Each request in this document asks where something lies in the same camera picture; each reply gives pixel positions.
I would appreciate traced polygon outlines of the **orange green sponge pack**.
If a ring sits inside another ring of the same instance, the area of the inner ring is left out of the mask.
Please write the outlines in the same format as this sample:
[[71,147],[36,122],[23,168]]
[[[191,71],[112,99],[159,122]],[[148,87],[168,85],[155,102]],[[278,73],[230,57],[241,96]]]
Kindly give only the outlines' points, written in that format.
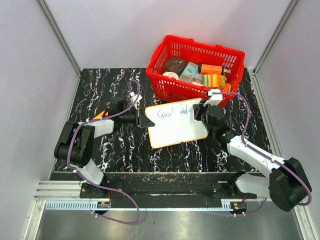
[[102,118],[105,118],[105,117],[108,117],[109,116],[109,109],[106,108],[105,110],[103,110],[102,112],[100,112],[97,116],[95,116],[93,119],[96,120],[96,119],[102,119]]

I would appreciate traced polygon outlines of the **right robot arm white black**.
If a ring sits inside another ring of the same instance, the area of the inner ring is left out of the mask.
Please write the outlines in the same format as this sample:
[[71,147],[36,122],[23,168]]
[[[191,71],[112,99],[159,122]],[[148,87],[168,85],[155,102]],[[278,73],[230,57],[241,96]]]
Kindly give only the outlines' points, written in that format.
[[217,150],[242,159],[262,174],[256,176],[243,171],[235,174],[227,186],[231,197],[253,194],[271,199],[285,212],[311,203],[312,187],[299,160],[284,159],[246,141],[241,133],[228,126],[219,106],[201,102],[193,105],[193,110],[195,120],[205,126]]

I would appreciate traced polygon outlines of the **pink white round item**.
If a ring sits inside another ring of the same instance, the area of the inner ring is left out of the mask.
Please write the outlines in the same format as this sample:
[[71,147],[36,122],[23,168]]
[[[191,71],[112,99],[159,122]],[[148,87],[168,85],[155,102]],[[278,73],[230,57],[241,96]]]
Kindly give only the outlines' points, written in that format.
[[179,76],[175,72],[171,72],[171,71],[164,72],[162,75],[170,79],[175,79],[175,80],[179,79]]

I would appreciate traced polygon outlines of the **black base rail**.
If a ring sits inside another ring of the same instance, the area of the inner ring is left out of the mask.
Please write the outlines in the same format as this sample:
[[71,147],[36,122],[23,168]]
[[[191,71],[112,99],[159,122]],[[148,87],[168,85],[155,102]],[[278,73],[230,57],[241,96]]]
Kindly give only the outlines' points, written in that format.
[[82,183],[79,196],[91,199],[110,198],[111,207],[129,208],[132,202],[140,209],[218,208],[222,199],[256,199],[252,193],[241,193],[234,185],[236,173],[106,173],[105,189]]

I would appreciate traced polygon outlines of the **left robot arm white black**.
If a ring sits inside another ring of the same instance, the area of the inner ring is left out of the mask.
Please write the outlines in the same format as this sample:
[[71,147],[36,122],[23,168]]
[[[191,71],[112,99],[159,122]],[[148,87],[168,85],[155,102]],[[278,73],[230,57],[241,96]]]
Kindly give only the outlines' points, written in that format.
[[107,177],[92,160],[94,139],[112,134],[123,124],[139,128],[154,127],[140,109],[140,96],[133,95],[130,105],[123,98],[115,97],[109,106],[87,122],[67,121],[54,149],[54,157],[72,170],[80,173],[91,184],[91,192],[98,198],[107,195]]

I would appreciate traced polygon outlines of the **red plastic shopping basket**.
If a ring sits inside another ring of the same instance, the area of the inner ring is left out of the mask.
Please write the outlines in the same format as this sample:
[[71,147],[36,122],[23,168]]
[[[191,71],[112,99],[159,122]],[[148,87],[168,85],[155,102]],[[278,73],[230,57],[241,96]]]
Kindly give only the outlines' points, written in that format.
[[207,99],[209,88],[164,76],[167,61],[178,57],[186,63],[228,68],[230,74],[227,76],[227,82],[231,85],[231,92],[236,93],[244,74],[245,56],[241,50],[219,44],[209,45],[194,41],[192,38],[166,35],[154,51],[146,68],[146,75],[151,81],[155,97],[160,100],[178,102],[195,98]]

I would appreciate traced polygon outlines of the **brown round chocolate item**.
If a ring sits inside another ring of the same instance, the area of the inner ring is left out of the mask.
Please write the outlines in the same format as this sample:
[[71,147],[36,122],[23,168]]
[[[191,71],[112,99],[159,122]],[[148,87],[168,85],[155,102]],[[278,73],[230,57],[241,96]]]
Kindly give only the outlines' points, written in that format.
[[167,72],[173,72],[178,75],[183,72],[185,67],[186,67],[185,60],[179,57],[171,57],[170,59],[167,60],[164,66]]

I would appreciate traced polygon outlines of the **white board yellow frame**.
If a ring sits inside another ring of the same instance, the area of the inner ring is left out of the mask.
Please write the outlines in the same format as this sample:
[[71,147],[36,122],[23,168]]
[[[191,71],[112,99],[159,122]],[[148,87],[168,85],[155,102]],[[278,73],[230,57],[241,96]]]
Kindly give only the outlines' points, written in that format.
[[201,100],[195,98],[147,107],[145,115],[154,123],[148,128],[151,147],[158,149],[205,139],[207,129],[201,121],[195,120],[193,109]]

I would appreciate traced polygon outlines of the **striped sponge pack in basket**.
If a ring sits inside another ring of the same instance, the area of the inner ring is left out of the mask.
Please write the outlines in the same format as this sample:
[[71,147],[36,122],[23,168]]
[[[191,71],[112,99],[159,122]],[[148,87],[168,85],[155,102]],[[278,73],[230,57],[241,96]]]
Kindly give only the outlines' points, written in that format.
[[205,74],[203,76],[203,85],[208,88],[219,88],[227,83],[227,79],[221,74]]

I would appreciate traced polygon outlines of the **teal white small box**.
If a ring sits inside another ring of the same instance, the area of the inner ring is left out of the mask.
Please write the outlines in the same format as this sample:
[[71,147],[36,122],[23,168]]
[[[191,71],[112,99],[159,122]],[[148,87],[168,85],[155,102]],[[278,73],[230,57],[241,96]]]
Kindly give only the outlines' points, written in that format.
[[195,75],[197,74],[199,65],[193,62],[188,62],[181,75],[179,76],[179,81],[191,83],[194,80]]

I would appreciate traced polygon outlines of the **orange bottle blue cap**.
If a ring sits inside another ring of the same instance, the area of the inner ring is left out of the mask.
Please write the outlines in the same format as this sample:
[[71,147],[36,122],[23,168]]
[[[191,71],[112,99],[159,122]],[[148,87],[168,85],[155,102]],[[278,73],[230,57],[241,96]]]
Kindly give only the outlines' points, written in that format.
[[218,74],[221,75],[223,72],[223,67],[219,65],[210,65],[210,64],[199,64],[198,72],[200,74]]

